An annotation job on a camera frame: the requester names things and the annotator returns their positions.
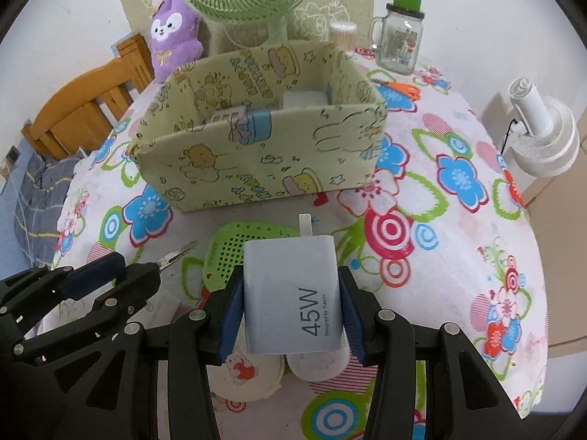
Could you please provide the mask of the grey plaid cloth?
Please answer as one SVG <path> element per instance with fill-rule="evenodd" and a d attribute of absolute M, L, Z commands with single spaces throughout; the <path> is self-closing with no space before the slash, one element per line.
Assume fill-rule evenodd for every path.
<path fill-rule="evenodd" d="M 29 266 L 49 265 L 58 244 L 58 220 L 80 156 L 63 160 L 34 153 L 17 192 L 16 241 Z"/>

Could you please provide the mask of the white 45W charger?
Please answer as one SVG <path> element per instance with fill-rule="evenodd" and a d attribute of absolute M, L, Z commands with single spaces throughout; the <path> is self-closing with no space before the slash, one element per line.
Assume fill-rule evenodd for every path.
<path fill-rule="evenodd" d="M 245 327 L 255 355 L 336 351 L 342 315 L 334 240 L 299 216 L 299 235 L 244 244 Z"/>

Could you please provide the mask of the wooden chair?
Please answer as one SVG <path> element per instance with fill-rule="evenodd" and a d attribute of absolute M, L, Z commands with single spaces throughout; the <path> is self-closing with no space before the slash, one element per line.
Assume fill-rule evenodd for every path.
<path fill-rule="evenodd" d="M 75 77 L 59 89 L 21 133 L 34 151 L 63 160 L 78 149 L 96 150 L 112 131 L 109 116 L 123 118 L 130 90 L 143 92 L 154 80 L 144 36 L 134 33 L 116 44 L 108 63 Z"/>

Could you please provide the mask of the beige cartoon board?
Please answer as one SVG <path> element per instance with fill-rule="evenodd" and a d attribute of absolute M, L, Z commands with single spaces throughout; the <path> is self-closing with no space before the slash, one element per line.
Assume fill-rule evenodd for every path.
<path fill-rule="evenodd" d="M 130 30 L 149 37 L 150 19 L 162 0 L 120 0 Z M 356 42 L 367 44 L 367 32 L 373 17 L 374 0 L 303 0 L 288 13 L 288 37 L 292 40 L 328 39 L 332 21 L 357 25 Z M 220 24 L 204 20 L 199 39 L 207 55 L 256 47 L 268 40 L 266 23 Z"/>

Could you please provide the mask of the round white cartoon lid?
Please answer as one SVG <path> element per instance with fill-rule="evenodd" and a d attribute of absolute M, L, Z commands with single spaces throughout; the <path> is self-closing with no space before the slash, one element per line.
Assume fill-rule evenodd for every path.
<path fill-rule="evenodd" d="M 253 402 L 267 399 L 281 387 L 283 356 L 257 356 L 239 345 L 220 367 L 207 367 L 211 391 L 225 400 Z"/>

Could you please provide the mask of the cotton swab container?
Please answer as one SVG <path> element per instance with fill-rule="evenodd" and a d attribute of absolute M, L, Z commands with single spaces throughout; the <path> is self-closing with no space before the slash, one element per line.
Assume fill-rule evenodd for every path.
<path fill-rule="evenodd" d="M 356 48 L 357 25 L 351 21 L 329 23 L 328 40 L 345 52 L 353 52 Z"/>

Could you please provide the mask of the grey remote control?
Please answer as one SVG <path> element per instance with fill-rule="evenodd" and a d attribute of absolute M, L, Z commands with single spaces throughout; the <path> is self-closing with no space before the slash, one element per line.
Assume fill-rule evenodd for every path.
<path fill-rule="evenodd" d="M 223 108 L 214 111 L 209 117 L 203 120 L 203 124 L 227 122 L 231 125 L 237 125 L 246 118 L 247 107 L 239 105 L 235 107 Z"/>

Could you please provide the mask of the white standing fan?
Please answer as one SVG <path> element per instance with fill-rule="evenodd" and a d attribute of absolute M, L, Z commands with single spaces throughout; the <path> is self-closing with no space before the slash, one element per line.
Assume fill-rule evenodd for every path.
<path fill-rule="evenodd" d="M 534 178 L 550 178 L 571 168 L 580 148 L 580 137 L 571 109 L 561 100 L 542 96 L 527 77 L 508 87 L 511 104 L 522 129 L 510 144 L 513 160 Z"/>

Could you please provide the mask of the white oval pebble object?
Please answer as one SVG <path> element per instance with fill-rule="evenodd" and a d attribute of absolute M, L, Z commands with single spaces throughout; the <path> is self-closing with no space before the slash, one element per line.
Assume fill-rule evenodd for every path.
<path fill-rule="evenodd" d="M 292 373 L 308 382 L 321 382 L 340 375 L 350 360 L 348 346 L 320 353 L 288 353 L 285 356 Z"/>

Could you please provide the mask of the floral tablecloth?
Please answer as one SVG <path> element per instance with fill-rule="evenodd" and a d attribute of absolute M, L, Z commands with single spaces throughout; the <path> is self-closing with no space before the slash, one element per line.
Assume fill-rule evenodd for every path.
<path fill-rule="evenodd" d="M 199 309 L 212 293 L 203 280 L 204 259 L 220 227 L 252 221 L 299 232 L 299 216 L 308 213 L 314 234 L 333 237 L 337 272 L 348 267 L 358 288 L 382 308 L 413 325 L 458 325 L 523 422 L 543 390 L 547 303 L 537 242 L 513 175 L 471 108 L 436 69 L 420 67 L 414 77 L 400 77 L 363 52 L 348 55 L 369 81 L 421 90 L 413 102 L 370 81 L 386 103 L 387 119 L 367 184 L 177 210 L 142 179 L 128 152 L 162 85 L 153 84 L 102 147 L 74 169 L 51 265 L 80 267 L 111 252 L 145 263 L 199 241 L 160 281 L 163 295 Z M 173 324 L 172 316 L 158 296 L 130 318 L 147 336 L 157 324 Z M 341 348 L 350 349 L 343 318 L 342 336 Z M 234 402 L 211 391 L 219 439 L 367 439 L 376 377 L 377 368 L 363 367 L 351 349 L 346 369 L 321 382 L 296 377 L 285 359 L 281 387 L 267 399 Z M 428 439 L 426 413 L 426 367 L 418 362 L 411 438 Z M 523 422 L 520 439 L 527 435 Z"/>

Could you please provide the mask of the small metal pliers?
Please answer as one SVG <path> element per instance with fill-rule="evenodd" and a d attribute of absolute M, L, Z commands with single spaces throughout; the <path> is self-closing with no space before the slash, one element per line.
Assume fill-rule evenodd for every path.
<path fill-rule="evenodd" d="M 182 256 L 184 256 L 191 249 L 195 248 L 199 244 L 199 241 L 191 241 L 184 245 L 179 250 L 168 253 L 167 255 L 160 258 L 156 264 L 160 271 L 163 271 L 177 262 Z"/>

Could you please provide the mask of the green perforated panda case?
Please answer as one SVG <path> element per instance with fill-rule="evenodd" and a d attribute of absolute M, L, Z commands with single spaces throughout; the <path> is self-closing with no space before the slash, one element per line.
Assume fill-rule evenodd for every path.
<path fill-rule="evenodd" d="M 210 291 L 223 289 L 236 265 L 244 264 L 244 244 L 247 241 L 297 237 L 291 227 L 275 224 L 235 221 L 219 228 L 212 237 L 204 259 L 203 280 Z"/>

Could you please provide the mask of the translucent grey plastic case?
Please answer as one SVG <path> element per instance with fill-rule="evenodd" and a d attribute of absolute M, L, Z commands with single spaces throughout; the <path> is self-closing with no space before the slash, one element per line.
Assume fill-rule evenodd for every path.
<path fill-rule="evenodd" d="M 285 110 L 305 109 L 327 105 L 330 105 L 330 102 L 324 91 L 294 91 L 289 89 L 281 97 L 280 108 Z"/>

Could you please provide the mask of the orange handled scissors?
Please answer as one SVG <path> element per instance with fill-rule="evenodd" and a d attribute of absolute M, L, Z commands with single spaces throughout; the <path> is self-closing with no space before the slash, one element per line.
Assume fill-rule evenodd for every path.
<path fill-rule="evenodd" d="M 379 84 L 381 87 L 394 89 L 394 91 L 398 91 L 400 94 L 406 95 L 410 101 L 415 102 L 421 98 L 421 90 L 416 88 L 415 85 L 405 84 L 405 82 L 398 81 L 383 81 L 376 77 L 372 77 L 370 81 L 372 83 Z"/>

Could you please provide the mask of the yellow cartoon fabric storage box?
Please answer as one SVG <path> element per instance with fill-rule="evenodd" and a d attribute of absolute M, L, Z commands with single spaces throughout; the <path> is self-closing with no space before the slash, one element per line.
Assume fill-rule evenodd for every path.
<path fill-rule="evenodd" d="M 288 91 L 330 105 L 281 109 Z M 237 125 L 203 124 L 245 105 Z M 182 212 L 361 187 L 385 135 L 384 99 L 344 50 L 299 41 L 178 67 L 154 95 L 128 152 L 142 179 Z"/>

